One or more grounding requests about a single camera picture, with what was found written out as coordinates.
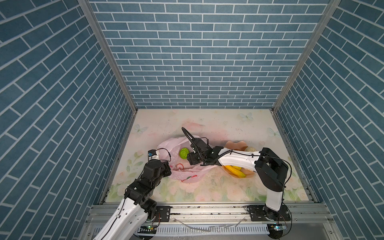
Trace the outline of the green fake fruit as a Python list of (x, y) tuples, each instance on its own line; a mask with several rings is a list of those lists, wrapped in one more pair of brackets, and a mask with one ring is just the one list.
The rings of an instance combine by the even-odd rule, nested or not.
[(179, 156), (181, 159), (186, 160), (188, 158), (188, 154), (190, 153), (188, 148), (182, 148), (179, 151)]

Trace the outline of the pink plastic bag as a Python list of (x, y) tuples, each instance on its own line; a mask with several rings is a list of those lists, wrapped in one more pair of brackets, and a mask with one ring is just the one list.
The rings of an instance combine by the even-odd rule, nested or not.
[(182, 183), (196, 183), (200, 181), (209, 171), (216, 166), (201, 166), (201, 164), (190, 165), (187, 159), (182, 159), (180, 150), (187, 148), (193, 152), (191, 143), (186, 137), (170, 138), (158, 145), (160, 158), (170, 160), (169, 166), (172, 174), (170, 178)]

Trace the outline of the peach scalloped bowl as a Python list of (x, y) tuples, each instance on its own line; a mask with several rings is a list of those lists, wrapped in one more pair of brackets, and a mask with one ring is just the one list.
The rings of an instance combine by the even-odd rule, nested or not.
[[(257, 160), (257, 154), (259, 152), (245, 152), (247, 147), (248, 145), (244, 141), (237, 143), (228, 141), (224, 148), (219, 152), (220, 155), (223, 154), (223, 156), (219, 158), (219, 163), (221, 164), (222, 169), (232, 178), (251, 179), (255, 177), (255, 161)], [(246, 177), (236, 177), (228, 171), (225, 166), (241, 167), (241, 171), (246, 175)]]

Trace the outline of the yellow banana fake fruit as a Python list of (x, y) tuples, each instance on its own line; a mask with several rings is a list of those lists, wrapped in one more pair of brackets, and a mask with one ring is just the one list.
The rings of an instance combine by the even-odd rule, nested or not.
[(230, 171), (233, 175), (235, 175), (238, 178), (245, 178), (246, 175), (241, 171), (241, 167), (236, 166), (225, 166), (225, 168)]

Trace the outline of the cream fake fruit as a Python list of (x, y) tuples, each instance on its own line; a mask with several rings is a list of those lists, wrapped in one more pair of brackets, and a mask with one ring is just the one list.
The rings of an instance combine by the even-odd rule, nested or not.
[(253, 148), (253, 147), (247, 147), (246, 149), (245, 149), (245, 152), (256, 152), (257, 150), (255, 149), (255, 148)]

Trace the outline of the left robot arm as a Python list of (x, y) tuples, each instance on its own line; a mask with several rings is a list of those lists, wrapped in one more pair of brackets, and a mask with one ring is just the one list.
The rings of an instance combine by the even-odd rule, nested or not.
[(125, 189), (123, 200), (95, 239), (130, 239), (142, 224), (155, 217), (157, 202), (150, 197), (161, 179), (170, 175), (167, 161), (148, 161), (139, 178)]

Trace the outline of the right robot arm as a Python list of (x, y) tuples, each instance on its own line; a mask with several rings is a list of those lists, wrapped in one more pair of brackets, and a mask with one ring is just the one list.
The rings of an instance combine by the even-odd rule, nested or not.
[(190, 139), (192, 152), (187, 160), (191, 165), (239, 167), (259, 175), (267, 188), (266, 202), (263, 207), (267, 219), (277, 221), (283, 205), (283, 195), (288, 175), (292, 174), (291, 165), (279, 158), (271, 149), (244, 152), (216, 146), (211, 147), (200, 138)]

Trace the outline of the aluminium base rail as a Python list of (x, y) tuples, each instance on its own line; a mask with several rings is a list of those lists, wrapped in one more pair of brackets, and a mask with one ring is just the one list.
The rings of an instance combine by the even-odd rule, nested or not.
[[(120, 203), (94, 205), (80, 234), (82, 240), (95, 240)], [(252, 222), (246, 206), (261, 202), (158, 203), (171, 206), (169, 222), (147, 220), (129, 240), (207, 238), (222, 240), (255, 236), (259, 239), (339, 239), (334, 219), (324, 203), (301, 201), (283, 203), (277, 221)]]

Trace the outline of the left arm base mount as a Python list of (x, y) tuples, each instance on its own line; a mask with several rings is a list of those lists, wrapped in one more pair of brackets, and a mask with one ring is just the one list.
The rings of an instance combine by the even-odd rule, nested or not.
[(149, 213), (149, 221), (152, 223), (169, 222), (171, 206), (157, 206)]

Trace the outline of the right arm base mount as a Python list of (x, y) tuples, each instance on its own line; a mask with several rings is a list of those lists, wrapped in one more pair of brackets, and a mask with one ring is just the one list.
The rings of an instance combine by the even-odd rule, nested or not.
[(265, 222), (271, 221), (266, 212), (264, 211), (264, 205), (249, 205), (246, 206), (246, 211), (250, 215), (252, 222)]

